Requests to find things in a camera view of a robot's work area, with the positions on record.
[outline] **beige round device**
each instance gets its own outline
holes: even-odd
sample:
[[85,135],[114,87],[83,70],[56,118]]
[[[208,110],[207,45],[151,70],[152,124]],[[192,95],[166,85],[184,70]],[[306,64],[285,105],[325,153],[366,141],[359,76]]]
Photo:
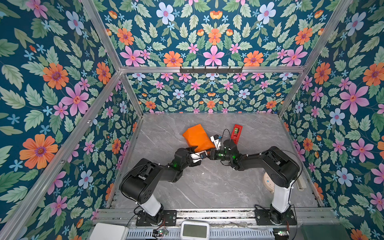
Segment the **beige round device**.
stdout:
[[269,175],[267,173],[264,174],[264,177],[263,177],[263,183],[264,183],[264,186],[271,192],[273,193],[275,191],[275,183],[272,182],[271,178],[269,177]]

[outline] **orange flower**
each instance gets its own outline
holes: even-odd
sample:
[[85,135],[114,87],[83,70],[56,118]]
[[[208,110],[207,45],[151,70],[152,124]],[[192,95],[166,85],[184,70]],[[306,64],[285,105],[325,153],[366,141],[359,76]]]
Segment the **orange flower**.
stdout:
[[214,28],[211,30],[211,32],[208,34],[209,42],[212,43],[212,45],[216,45],[220,42],[221,33],[219,33],[217,28]]
[[288,123],[284,122],[284,126],[287,129],[287,131],[289,132],[289,125],[288,125]]
[[321,187],[319,187],[319,185],[316,183],[314,183],[314,187],[316,188],[317,192],[319,193],[320,195],[320,198],[323,200],[324,199],[324,195],[322,194],[323,193],[323,190],[321,189]]
[[121,147],[121,141],[120,141],[120,139],[117,138],[117,139],[115,139],[115,141],[112,144],[112,152],[114,154],[119,153],[120,147]]
[[155,104],[154,102],[152,102],[152,101],[147,101],[147,102],[145,103],[145,106],[146,106],[147,108],[149,108],[149,109],[155,109],[155,108],[156,108],[156,104]]
[[197,35],[203,36],[204,35],[204,30],[200,29],[199,31],[197,31]]
[[317,67],[316,72],[314,73],[315,82],[317,84],[323,84],[328,81],[329,74],[331,74],[331,69],[329,68],[331,65],[329,63],[322,63]]
[[259,53],[259,51],[254,51],[252,53],[248,53],[247,57],[244,58],[244,66],[246,67],[255,67],[260,66],[260,63],[264,61],[264,58],[262,58],[264,55],[262,53]]
[[83,225],[83,222],[84,222],[84,218],[80,219],[77,224],[76,224],[76,227],[77,228],[80,228],[82,225]]
[[359,229],[352,229],[351,238],[353,240],[368,240],[368,237],[364,235]]
[[35,140],[28,138],[23,143],[23,147],[27,149],[20,151],[20,160],[28,159],[24,165],[29,169],[34,168],[36,164],[37,169],[45,168],[47,162],[51,162],[55,156],[53,152],[57,152],[58,150],[58,146],[57,144],[53,144],[54,142],[53,137],[48,136],[45,139],[44,134],[36,134]]
[[209,101],[207,103],[207,107],[210,108],[210,109],[214,108],[215,107],[215,102],[214,101]]
[[174,51],[169,51],[164,55],[164,63],[167,64],[167,67],[181,67],[183,59],[180,58],[179,53],[175,53]]
[[303,143],[303,147],[305,150],[307,150],[308,152],[311,151],[313,149],[313,142],[311,139],[309,138],[306,138],[304,140],[304,143]]
[[212,19],[220,19],[222,16],[223,16],[223,12],[222,11],[211,11],[209,13],[209,15],[211,16]]
[[381,142],[381,141],[378,142],[378,143],[377,143],[377,148],[378,148],[379,150],[383,150],[383,151],[380,152],[380,156],[384,159],[384,142]]
[[135,132],[136,127],[137,127],[137,122],[135,122],[135,123],[133,124],[133,129],[132,129],[133,132]]
[[32,52],[37,53],[36,48],[32,45],[29,45],[29,48]]
[[114,11],[109,11],[108,13],[109,13],[109,15],[110,15],[113,19],[118,18],[118,14],[117,14],[116,12],[114,12]]
[[113,189],[113,183],[111,183],[111,184],[109,185],[108,189],[107,189],[107,192],[106,192],[107,195],[105,195],[105,201],[108,201],[108,199],[109,199],[109,195],[111,194],[112,189]]
[[378,65],[372,64],[369,66],[369,69],[365,70],[365,77],[362,78],[363,82],[366,82],[368,86],[372,84],[374,86],[380,85],[381,81],[384,81],[384,63],[379,63]]
[[56,87],[57,90],[60,90],[62,87],[67,85],[67,82],[70,81],[67,77],[67,70],[63,70],[63,66],[60,64],[56,65],[54,63],[50,63],[49,68],[45,67],[43,72],[45,73],[43,75],[44,81],[48,82],[48,86],[51,88]]
[[303,45],[304,43],[308,42],[310,40],[310,37],[312,37],[312,28],[304,28],[302,31],[300,31],[295,40],[297,45]]
[[272,100],[270,102],[267,102],[266,107],[271,109],[276,107],[276,105],[277,105],[277,102],[275,100]]
[[126,28],[123,28],[123,29],[119,28],[118,29],[118,38],[119,38],[120,42],[124,43],[127,46],[133,45],[133,42],[135,41],[135,39],[132,36],[131,31],[127,31]]
[[226,33],[227,36],[232,36],[233,35],[233,30],[228,28],[225,33]]
[[100,82],[103,82],[103,84],[109,82],[111,73],[109,72],[109,67],[104,62],[97,64],[96,73],[99,75]]
[[319,10],[317,11],[315,14],[314,14],[314,18],[318,19],[319,17],[321,17],[323,15],[323,10]]

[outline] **orange cloth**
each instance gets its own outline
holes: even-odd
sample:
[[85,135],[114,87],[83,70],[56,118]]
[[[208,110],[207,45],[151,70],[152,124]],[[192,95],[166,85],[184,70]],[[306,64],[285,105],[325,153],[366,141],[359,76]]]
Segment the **orange cloth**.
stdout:
[[197,146],[195,152],[201,152],[215,147],[214,143],[205,133],[201,124],[190,127],[187,131],[185,131],[185,133],[183,133],[183,137],[187,141],[188,146]]

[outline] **floral wallpaper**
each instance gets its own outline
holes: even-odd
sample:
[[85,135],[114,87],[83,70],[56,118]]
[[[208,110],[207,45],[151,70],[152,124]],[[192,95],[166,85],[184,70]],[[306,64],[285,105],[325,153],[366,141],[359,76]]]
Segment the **floral wallpaper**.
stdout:
[[384,6],[354,1],[284,119],[321,199],[353,240],[384,237]]
[[[123,64],[173,67],[303,65],[338,3],[94,2]],[[321,55],[328,57],[328,52],[325,48]]]
[[144,112],[276,113],[297,74],[133,73],[128,78]]
[[[114,69],[78,0],[2,1],[0,29],[2,228]],[[135,119],[119,83],[20,239],[86,235],[86,222],[104,204],[129,147]],[[83,228],[73,229],[78,222],[84,222]]]

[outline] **white digital display device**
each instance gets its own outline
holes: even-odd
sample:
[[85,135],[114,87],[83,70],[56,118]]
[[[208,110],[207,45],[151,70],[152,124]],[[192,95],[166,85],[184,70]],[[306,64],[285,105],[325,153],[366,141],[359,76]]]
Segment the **white digital display device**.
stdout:
[[202,221],[185,220],[181,223],[182,240],[208,240],[209,224]]

